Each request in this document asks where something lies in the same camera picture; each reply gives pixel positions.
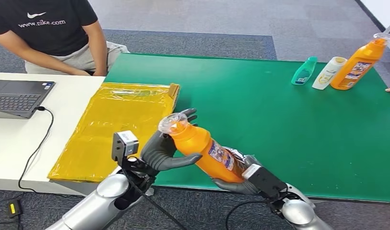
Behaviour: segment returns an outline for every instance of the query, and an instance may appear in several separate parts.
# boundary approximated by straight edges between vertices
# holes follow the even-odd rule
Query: www.nike.com text
[[[48,21],[44,21],[44,20],[39,20],[36,23],[18,24],[18,26],[21,27],[21,28],[25,28],[25,27],[28,27],[28,26],[63,25],[63,24],[66,24],[66,21],[62,20],[62,21],[56,21],[56,22],[48,22]]]

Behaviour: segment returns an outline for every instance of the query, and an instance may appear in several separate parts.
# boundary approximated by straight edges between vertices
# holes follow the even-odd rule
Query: black cable on floor
[[[31,160],[31,158],[33,156],[36,155],[36,153],[41,149],[42,145],[44,144],[44,142],[46,141],[46,139],[48,138],[48,135],[49,135],[49,132],[51,131],[51,128],[52,128],[52,125],[54,124],[54,115],[53,113],[46,109],[45,107],[43,106],[39,106],[36,108],[37,110],[39,111],[48,111],[50,114],[51,114],[51,122],[49,124],[49,127],[47,129],[47,132],[44,136],[44,138],[42,139],[42,141],[39,143],[38,147],[35,149],[35,151],[31,154],[31,156],[29,156],[28,160],[27,160],[27,163],[25,164],[25,167],[24,167],[24,170],[23,170],[23,173],[21,174],[21,177],[20,179],[18,180],[18,187],[21,188],[21,189],[24,189],[24,190],[31,190],[32,192],[36,193],[36,194],[40,194],[40,195],[54,195],[54,196],[60,196],[60,197],[63,197],[63,198],[70,198],[70,197],[77,197],[77,198],[84,198],[84,196],[81,196],[81,195],[61,195],[61,194],[54,194],[54,193],[40,193],[40,192],[37,192],[35,191],[33,188],[25,188],[25,187],[22,187],[21,186],[21,180],[23,179],[24,175],[25,175],[25,172],[27,171],[28,169],[28,164]],[[12,199],[16,199],[16,198],[19,198],[19,200],[22,198],[22,196],[26,194],[26,192],[23,192],[21,193],[20,195],[17,195],[17,196],[14,196],[12,198],[9,198],[9,199],[4,199],[4,200],[1,200],[1,202],[4,202],[4,201],[9,201],[9,200],[12,200]],[[20,223],[20,218],[18,218],[18,222],[15,222],[15,221],[5,221],[5,222],[0,222],[0,225],[3,225],[3,224],[17,224],[18,225],[18,229],[23,229],[23,226],[22,224]]]
[[[230,215],[232,215],[232,213],[238,209],[239,207],[243,206],[243,205],[248,205],[248,204],[267,204],[271,202],[271,200],[254,200],[254,201],[247,201],[247,202],[243,202],[243,203],[240,203],[236,206],[234,206],[230,211],[229,213],[227,214],[226,216],[226,220],[225,220],[225,226],[226,226],[226,230],[229,230],[229,218],[230,218]]]
[[[25,195],[25,192],[22,192],[21,194],[19,195],[16,195],[14,197],[11,197],[11,198],[8,198],[8,199],[4,199],[4,200],[1,200],[0,203],[4,202],[4,201],[9,201],[9,200],[13,200],[13,199],[16,199],[16,198],[19,198],[20,199]],[[2,224],[13,224],[14,221],[7,221],[7,222],[0,222],[0,225]]]
[[[177,219],[175,219],[171,214],[169,214],[165,209],[163,209],[159,204],[157,204],[155,201],[153,201],[149,196],[147,196],[137,185],[133,183],[133,180],[128,176],[125,169],[121,168],[124,175],[127,177],[127,179],[130,181],[130,184],[137,189],[137,191],[142,195],[145,199],[147,199],[152,205],[154,205],[158,210],[160,210],[162,213],[164,213],[167,217],[169,217],[176,225],[179,226],[182,230],[187,230],[185,226],[183,226]]]

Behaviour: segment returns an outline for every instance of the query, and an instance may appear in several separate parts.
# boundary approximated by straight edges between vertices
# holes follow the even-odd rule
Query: white bottle
[[[333,57],[316,77],[312,87],[318,90],[325,89],[346,61],[347,59],[343,57]]]

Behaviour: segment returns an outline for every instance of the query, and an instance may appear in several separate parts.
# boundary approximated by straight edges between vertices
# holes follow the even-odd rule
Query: yellow plastic bag
[[[138,152],[175,106],[179,85],[103,83],[91,98],[48,178],[100,182],[116,167],[111,159],[114,132],[131,130]]]

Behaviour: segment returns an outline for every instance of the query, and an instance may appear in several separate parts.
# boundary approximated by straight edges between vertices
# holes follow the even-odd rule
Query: black t-shirt
[[[69,55],[89,38],[82,26],[97,16],[87,0],[0,0],[0,35],[12,30],[31,48]]]

